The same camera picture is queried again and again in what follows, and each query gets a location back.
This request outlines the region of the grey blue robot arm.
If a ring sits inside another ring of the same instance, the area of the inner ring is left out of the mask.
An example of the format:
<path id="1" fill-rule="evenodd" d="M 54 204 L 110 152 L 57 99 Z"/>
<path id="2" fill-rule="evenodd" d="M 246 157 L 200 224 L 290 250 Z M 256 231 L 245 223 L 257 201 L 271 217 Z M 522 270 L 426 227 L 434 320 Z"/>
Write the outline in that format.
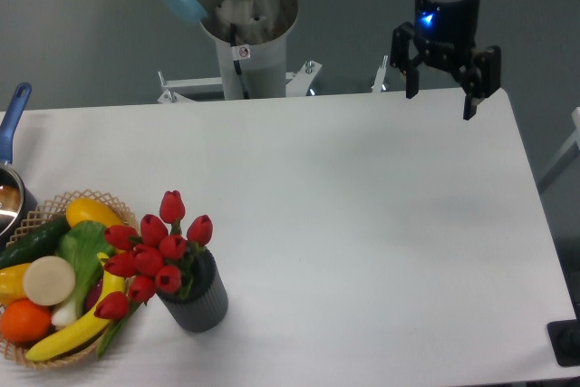
<path id="1" fill-rule="evenodd" d="M 321 71 L 309 61 L 296 73 L 286 69 L 286 39 L 297 0 L 161 0 L 181 20 L 201 24 L 214 40 L 224 96 L 229 100 L 305 96 Z M 448 73 L 463 89 L 463 116 L 499 89 L 501 51 L 475 44 L 479 0 L 415 0 L 414 18 L 393 30 L 372 90 L 383 92 L 388 68 L 405 77 L 408 97 L 418 93 L 419 67 Z"/>

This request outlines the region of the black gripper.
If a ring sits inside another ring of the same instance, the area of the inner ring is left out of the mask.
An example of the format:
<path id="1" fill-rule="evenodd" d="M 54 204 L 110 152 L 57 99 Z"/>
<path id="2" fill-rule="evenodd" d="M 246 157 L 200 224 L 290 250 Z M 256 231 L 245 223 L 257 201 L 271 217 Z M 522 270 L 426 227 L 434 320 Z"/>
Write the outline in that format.
<path id="1" fill-rule="evenodd" d="M 449 73 L 465 92 L 463 119 L 501 86 L 501 48 L 475 48 L 480 0 L 415 0 L 414 25 L 392 32 L 390 65 L 406 78 L 405 95 L 419 92 L 421 63 Z"/>

